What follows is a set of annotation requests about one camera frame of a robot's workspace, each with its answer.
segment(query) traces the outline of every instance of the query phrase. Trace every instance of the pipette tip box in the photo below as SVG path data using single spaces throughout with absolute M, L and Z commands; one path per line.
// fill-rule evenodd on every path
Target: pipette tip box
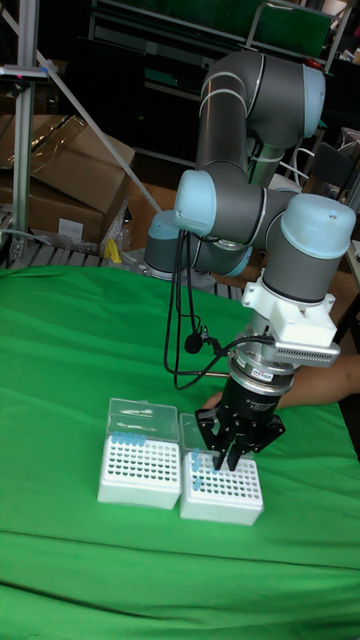
M 191 452 L 183 459 L 180 516 L 252 525 L 264 510 L 256 463 L 240 459 L 235 471 L 224 461 L 214 470 L 213 455 L 199 453 L 195 462 Z
M 172 509 L 181 493 L 175 407 L 112 398 L 98 501 Z

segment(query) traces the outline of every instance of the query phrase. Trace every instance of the cardboard box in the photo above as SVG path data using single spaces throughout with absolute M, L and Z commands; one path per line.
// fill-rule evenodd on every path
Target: cardboard box
M 0 117 L 0 136 L 0 167 L 10 172 L 15 119 L 9 123 L 8 116 Z M 134 150 L 111 141 L 131 164 Z M 58 233 L 66 229 L 70 235 L 71 225 L 59 222 L 69 220 L 75 223 L 75 233 L 79 232 L 76 224 L 83 225 L 78 239 L 101 242 L 128 195 L 128 176 L 93 131 L 76 117 L 34 116 L 31 146 L 30 227 Z M 6 181 L 5 173 L 1 172 L 1 190 L 9 198 L 11 178 Z
M 12 203 L 12 172 L 0 171 L 0 203 Z M 31 179 L 29 227 L 99 244 L 107 229 L 104 215 L 85 204 Z

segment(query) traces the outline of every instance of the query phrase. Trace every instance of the metal rod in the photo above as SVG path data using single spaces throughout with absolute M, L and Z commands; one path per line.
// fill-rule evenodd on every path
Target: metal rod
M 281 9 L 282 11 L 294 11 L 294 9 L 291 7 L 284 7 L 281 4 L 274 4 L 273 2 L 263 2 L 262 4 L 260 4 L 255 11 L 254 19 L 252 21 L 249 35 L 246 40 L 246 45 L 245 45 L 246 47 L 250 48 L 252 45 L 252 41 L 254 40 L 254 35 L 260 20 L 260 16 L 263 10 L 265 9 L 265 7 L 269 7 L 270 9 Z
M 217 371 L 208 371 L 207 373 L 205 373 L 205 375 L 208 378 L 228 378 L 229 374 L 228 373 L 218 373 Z
M 21 0 L 19 19 L 18 66 L 35 67 L 39 23 L 39 0 Z M 28 230 L 30 154 L 35 85 L 20 93 L 16 100 L 13 229 Z M 26 247 L 25 236 L 14 234 L 10 257 L 18 260 Z
M 330 69 L 330 67 L 332 65 L 332 61 L 334 60 L 335 53 L 337 51 L 338 45 L 340 44 L 340 40 L 341 40 L 342 35 L 344 33 L 344 30 L 345 30 L 345 27 L 346 27 L 346 23 L 350 18 L 351 11 L 352 11 L 352 6 L 349 6 L 346 9 L 346 11 L 344 11 L 344 15 L 342 17 L 342 20 L 341 20 L 339 26 L 338 26 L 338 30 L 336 32 L 336 36 L 334 38 L 334 42 L 331 45 L 331 49 L 329 51 L 329 56 L 328 56 L 328 59 L 327 59 L 326 64 L 325 64 L 325 73 L 329 72 L 329 69 Z

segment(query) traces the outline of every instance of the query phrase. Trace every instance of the blue pipette tip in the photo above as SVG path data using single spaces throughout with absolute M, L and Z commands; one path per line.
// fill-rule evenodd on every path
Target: blue pipette tip
M 197 460 L 195 460 L 195 462 L 193 462 L 193 471 L 196 473 L 197 471 L 199 471 L 200 469 L 200 465 L 201 465 L 201 460 L 200 458 L 198 458 Z
M 202 485 L 201 478 L 196 478 L 196 480 L 194 481 L 194 484 L 193 484 L 194 491 L 199 491 L 201 485 Z

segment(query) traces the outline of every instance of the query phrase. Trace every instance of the green backdrop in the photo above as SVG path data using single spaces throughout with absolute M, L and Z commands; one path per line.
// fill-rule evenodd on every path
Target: green backdrop
M 281 412 L 253 527 L 96 501 L 110 397 L 192 412 L 220 386 L 174 390 L 168 295 L 116 269 L 1 273 L 1 640 L 355 638 L 360 466 L 337 405 Z M 194 297 L 222 343 L 243 329 L 238 302 Z

